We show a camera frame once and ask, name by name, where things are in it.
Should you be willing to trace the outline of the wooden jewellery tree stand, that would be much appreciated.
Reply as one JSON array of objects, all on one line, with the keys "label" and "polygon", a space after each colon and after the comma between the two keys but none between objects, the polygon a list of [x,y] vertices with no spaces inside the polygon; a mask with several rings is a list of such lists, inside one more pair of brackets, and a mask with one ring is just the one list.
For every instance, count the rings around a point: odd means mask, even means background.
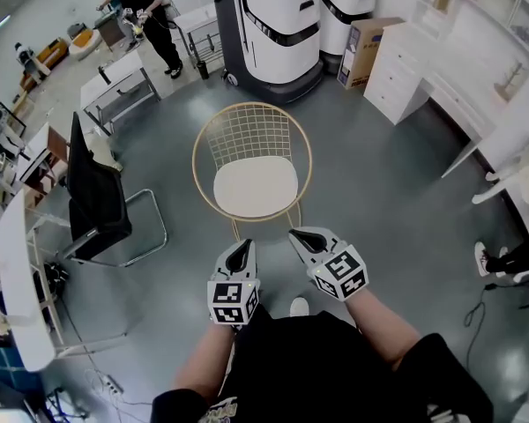
[{"label": "wooden jewellery tree stand", "polygon": [[503,81],[494,83],[496,94],[505,102],[510,102],[522,85],[525,78],[526,68],[517,61],[510,71],[504,76]]}]

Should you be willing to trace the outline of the white power strip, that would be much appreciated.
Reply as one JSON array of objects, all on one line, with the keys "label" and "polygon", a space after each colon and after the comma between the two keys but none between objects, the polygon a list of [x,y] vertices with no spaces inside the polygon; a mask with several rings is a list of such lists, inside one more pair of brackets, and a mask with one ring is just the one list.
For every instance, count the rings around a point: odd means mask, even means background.
[{"label": "white power strip", "polygon": [[112,396],[118,397],[123,394],[123,389],[110,375],[101,375],[101,379],[104,384],[104,387],[109,391]]}]

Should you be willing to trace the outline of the gold wire chair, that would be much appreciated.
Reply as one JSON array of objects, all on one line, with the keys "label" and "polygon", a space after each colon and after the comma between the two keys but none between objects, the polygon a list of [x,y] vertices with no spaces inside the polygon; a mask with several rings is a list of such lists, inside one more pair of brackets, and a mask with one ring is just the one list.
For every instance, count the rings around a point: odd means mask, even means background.
[{"label": "gold wire chair", "polygon": [[[213,182],[219,169],[234,160],[279,156],[291,161],[298,179],[296,199],[285,209],[260,219],[244,219],[219,208]],[[194,183],[203,200],[230,222],[234,238],[239,225],[285,217],[291,228],[303,223],[301,200],[312,178],[313,156],[304,128],[286,110],[272,104],[246,101],[221,109],[198,132],[191,154]]]}]

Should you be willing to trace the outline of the tall cardboard box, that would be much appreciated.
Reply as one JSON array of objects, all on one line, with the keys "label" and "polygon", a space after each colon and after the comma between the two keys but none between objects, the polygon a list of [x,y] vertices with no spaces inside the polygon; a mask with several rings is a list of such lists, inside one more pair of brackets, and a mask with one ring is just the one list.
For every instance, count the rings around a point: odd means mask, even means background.
[{"label": "tall cardboard box", "polygon": [[351,23],[337,80],[346,90],[367,84],[384,29],[404,23],[399,17],[361,19]]}]

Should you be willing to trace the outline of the white cushion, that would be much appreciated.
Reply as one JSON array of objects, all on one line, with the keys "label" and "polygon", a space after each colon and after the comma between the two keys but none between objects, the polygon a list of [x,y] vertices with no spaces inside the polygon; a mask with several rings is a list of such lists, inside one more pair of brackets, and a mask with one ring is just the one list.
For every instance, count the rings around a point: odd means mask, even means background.
[{"label": "white cushion", "polygon": [[298,179],[291,161],[279,156],[234,160],[215,175],[213,194],[222,211],[260,219],[285,210],[297,197]]}]

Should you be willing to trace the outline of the cream rounded container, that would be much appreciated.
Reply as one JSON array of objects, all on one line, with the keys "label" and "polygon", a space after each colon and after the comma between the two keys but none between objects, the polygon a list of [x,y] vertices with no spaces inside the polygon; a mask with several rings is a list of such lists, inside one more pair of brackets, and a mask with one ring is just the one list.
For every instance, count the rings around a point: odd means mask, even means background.
[{"label": "cream rounded container", "polygon": [[123,170],[123,166],[115,160],[114,154],[105,138],[92,136],[88,142],[88,149],[92,152],[93,159],[96,162],[112,167],[118,172]]}]

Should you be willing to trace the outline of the white curved desk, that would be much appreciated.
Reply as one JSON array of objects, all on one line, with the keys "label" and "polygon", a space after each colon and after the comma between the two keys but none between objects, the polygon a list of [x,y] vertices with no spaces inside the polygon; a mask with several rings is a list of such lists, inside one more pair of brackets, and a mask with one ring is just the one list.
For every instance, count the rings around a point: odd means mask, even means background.
[{"label": "white curved desk", "polygon": [[5,318],[22,364],[31,373],[81,355],[92,345],[106,349],[127,337],[123,332],[91,342],[65,342],[36,235],[35,227],[26,226],[26,193],[21,190],[0,218],[0,286]]}]

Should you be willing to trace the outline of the white and black service robot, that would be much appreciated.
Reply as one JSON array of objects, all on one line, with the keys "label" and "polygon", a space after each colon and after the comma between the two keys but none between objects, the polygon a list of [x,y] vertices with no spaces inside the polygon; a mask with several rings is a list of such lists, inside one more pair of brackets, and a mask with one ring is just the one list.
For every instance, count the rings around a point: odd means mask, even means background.
[{"label": "white and black service robot", "polygon": [[213,0],[225,78],[283,105],[322,79],[320,0]]},{"label": "white and black service robot", "polygon": [[336,75],[351,24],[371,19],[376,0],[320,0],[320,57],[326,73]]}]

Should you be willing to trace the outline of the white drawer cabinet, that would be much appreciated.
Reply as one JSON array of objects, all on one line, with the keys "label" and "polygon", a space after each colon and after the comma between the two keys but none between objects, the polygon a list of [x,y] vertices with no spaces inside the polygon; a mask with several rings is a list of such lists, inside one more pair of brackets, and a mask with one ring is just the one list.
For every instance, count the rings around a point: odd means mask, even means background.
[{"label": "white drawer cabinet", "polygon": [[434,46],[410,23],[384,29],[363,96],[391,123],[400,123],[427,102],[423,81]]}]

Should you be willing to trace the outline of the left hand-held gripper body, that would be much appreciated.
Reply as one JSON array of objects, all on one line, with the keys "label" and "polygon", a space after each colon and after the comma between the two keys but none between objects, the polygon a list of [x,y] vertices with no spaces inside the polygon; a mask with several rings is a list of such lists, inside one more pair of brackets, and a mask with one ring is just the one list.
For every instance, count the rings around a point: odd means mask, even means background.
[{"label": "left hand-held gripper body", "polygon": [[214,323],[244,326],[259,303],[260,280],[255,272],[237,272],[228,275],[214,272],[207,282],[207,304]]}]

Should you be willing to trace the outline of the person's black shirt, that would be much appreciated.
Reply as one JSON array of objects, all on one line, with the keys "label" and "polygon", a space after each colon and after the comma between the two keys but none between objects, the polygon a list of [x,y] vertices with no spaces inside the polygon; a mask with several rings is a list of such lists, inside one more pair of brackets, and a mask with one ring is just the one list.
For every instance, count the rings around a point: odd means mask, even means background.
[{"label": "person's black shirt", "polygon": [[430,334],[391,367],[352,325],[321,312],[274,319],[258,308],[235,338],[213,400],[181,387],[150,423],[493,423],[494,409],[444,339]]}]

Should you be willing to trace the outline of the white metal cart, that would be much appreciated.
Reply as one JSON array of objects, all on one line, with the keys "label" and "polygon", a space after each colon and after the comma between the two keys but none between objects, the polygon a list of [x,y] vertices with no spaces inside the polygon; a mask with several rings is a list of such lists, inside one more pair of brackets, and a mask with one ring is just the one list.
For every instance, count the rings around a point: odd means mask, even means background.
[{"label": "white metal cart", "polygon": [[214,4],[201,6],[175,18],[186,53],[196,69],[222,57],[222,46]]}]

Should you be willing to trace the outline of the brown desk with white panel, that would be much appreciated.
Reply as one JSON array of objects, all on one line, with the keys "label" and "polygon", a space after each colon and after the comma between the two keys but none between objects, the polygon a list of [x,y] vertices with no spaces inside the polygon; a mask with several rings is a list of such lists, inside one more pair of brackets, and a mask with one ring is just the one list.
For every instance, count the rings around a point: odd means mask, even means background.
[{"label": "brown desk with white panel", "polygon": [[17,181],[47,195],[65,176],[68,153],[69,142],[46,122],[19,155]]}]

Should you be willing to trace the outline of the orange box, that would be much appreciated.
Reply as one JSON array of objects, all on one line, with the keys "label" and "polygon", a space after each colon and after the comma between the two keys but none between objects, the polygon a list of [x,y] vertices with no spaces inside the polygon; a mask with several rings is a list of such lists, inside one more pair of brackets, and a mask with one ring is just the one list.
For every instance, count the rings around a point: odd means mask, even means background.
[{"label": "orange box", "polygon": [[59,37],[51,41],[36,59],[49,70],[55,68],[65,57],[69,55],[69,46],[65,39]]}]

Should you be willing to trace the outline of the person's left forearm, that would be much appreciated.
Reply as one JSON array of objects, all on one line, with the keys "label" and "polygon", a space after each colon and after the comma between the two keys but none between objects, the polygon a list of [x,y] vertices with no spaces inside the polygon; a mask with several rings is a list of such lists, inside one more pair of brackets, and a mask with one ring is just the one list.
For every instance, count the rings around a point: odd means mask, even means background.
[{"label": "person's left forearm", "polygon": [[196,348],[178,372],[174,390],[192,390],[208,404],[220,393],[235,334],[227,325],[210,323]]}]

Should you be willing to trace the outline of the small brown table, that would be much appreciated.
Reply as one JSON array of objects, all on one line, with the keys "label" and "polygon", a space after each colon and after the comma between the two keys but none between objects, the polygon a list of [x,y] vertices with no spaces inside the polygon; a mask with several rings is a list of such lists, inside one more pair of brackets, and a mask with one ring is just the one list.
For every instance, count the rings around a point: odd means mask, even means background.
[{"label": "small brown table", "polygon": [[101,38],[109,49],[112,49],[118,42],[125,39],[125,35],[118,25],[118,17],[115,11],[102,14],[94,21],[94,28],[99,31]]}]

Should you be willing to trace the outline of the white square table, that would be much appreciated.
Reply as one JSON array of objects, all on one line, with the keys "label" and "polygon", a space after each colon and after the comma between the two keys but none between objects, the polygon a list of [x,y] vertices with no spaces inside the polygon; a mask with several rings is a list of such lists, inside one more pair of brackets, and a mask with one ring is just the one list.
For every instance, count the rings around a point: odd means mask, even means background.
[{"label": "white square table", "polygon": [[103,68],[111,84],[107,85],[97,72],[81,87],[80,110],[106,137],[110,137],[115,120],[146,100],[160,101],[160,94],[137,50]]}]

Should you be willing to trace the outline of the person's right forearm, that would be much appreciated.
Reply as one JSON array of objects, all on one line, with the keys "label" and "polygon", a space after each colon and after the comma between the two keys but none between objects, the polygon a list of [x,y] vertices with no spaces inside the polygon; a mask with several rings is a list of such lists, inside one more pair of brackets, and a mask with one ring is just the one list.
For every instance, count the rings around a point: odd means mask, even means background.
[{"label": "person's right forearm", "polygon": [[345,305],[358,330],[393,371],[421,340],[420,333],[410,323],[367,288],[350,296]]}]

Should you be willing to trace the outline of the black chair with chrome frame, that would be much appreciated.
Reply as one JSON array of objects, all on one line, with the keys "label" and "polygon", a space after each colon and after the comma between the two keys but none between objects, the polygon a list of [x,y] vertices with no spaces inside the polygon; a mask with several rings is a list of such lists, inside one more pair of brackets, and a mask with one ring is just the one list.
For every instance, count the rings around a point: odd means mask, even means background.
[{"label": "black chair with chrome frame", "polygon": [[77,113],[72,114],[65,188],[70,196],[72,243],[57,253],[62,259],[109,267],[110,263],[96,261],[94,258],[132,235],[128,207],[143,197],[149,197],[153,204],[162,229],[162,241],[113,266],[127,268],[166,247],[168,230],[154,192],[151,189],[141,189],[129,197],[124,195],[121,173],[93,158],[86,145]]}]

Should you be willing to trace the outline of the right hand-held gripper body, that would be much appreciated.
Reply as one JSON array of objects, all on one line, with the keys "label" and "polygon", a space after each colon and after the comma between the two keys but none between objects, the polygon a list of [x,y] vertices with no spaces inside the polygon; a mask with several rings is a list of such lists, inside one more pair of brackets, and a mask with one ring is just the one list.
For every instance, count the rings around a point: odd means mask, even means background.
[{"label": "right hand-held gripper body", "polygon": [[347,301],[369,284],[367,267],[349,244],[308,269],[317,288],[338,301]]}]

